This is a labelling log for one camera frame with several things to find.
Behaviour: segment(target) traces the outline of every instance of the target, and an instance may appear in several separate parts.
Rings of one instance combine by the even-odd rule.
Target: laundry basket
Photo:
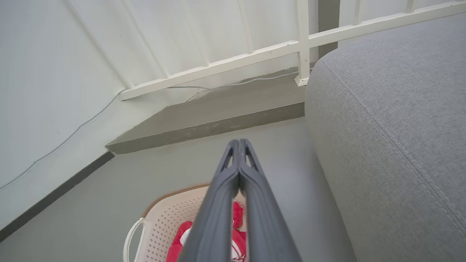
[[[247,221],[247,259],[302,262],[247,139],[228,143],[209,185],[190,187],[152,203],[126,237],[124,262],[129,262],[129,245],[141,224],[143,233],[135,261],[165,262],[178,227],[185,221],[194,223],[178,262],[231,262],[233,199],[243,207],[247,203],[247,217],[243,219]]]
[[[139,225],[143,226],[143,231],[134,261],[165,262],[178,227],[186,221],[194,222],[208,188],[209,184],[192,186],[152,202],[126,236],[123,248],[124,262],[130,262],[129,247]],[[245,198],[241,193],[238,193],[234,200],[242,208],[246,207]],[[240,230],[246,231],[245,223]]]

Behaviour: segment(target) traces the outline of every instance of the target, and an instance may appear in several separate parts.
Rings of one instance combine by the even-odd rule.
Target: wire
[[[284,74],[284,75],[280,75],[280,76],[274,76],[274,77],[268,77],[268,78],[254,78],[252,80],[249,80],[249,81],[246,81],[246,82],[242,82],[242,83],[234,83],[234,84],[226,84],[226,85],[222,85],[220,87],[223,87],[223,86],[234,86],[234,85],[242,85],[242,84],[247,84],[247,83],[250,83],[250,82],[254,82],[256,80],[270,80],[270,79],[276,79],[276,78],[279,78],[279,77],[282,77],[282,76],[289,76],[289,75],[292,75],[292,74],[296,74],[297,72],[292,72],[292,73],[288,73],[288,74]],[[207,88],[207,87],[202,87],[202,86],[172,86],[172,87],[169,87],[169,88],[199,88],[199,89],[206,89],[206,90],[213,90],[215,88]],[[37,162],[41,161],[42,159],[48,157],[50,154],[52,154],[53,152],[55,152],[57,149],[59,149],[63,144],[65,144],[66,142],[68,142],[68,140],[70,140],[73,135],[75,135],[85,124],[89,123],[90,121],[94,120],[97,116],[99,116],[100,114],[102,114],[102,112],[104,112],[112,103],[113,101],[115,101],[115,99],[118,97],[119,94],[121,94],[123,91],[126,91],[126,89],[123,89],[121,91],[119,91],[115,97],[110,101],[110,103],[108,103],[102,110],[100,110],[95,116],[93,116],[91,119],[89,119],[88,121],[84,122],[82,125],[80,125],[65,141],[63,141],[61,144],[59,144],[56,148],[54,148],[52,151],[50,151],[49,153],[45,154],[43,157],[37,159],[36,161],[34,161],[25,171],[23,171],[21,174],[19,174],[17,177],[15,177],[13,180],[11,180],[10,182],[6,183],[5,185],[3,185],[2,187],[0,187],[0,189],[3,189],[4,187],[10,185],[11,183],[15,182],[18,178],[20,178],[22,175],[24,175],[27,171],[29,171],[35,164],[37,164]]]

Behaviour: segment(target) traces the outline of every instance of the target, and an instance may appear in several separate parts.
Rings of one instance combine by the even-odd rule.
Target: railing post
[[[296,0],[298,12],[298,59],[299,74],[295,78],[298,86],[308,83],[309,79],[309,20],[308,20],[308,0]]]

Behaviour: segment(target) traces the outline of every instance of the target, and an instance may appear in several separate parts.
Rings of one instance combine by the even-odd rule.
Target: gray fabric upholstery
[[[466,14],[315,65],[306,118],[360,262],[466,261]]]

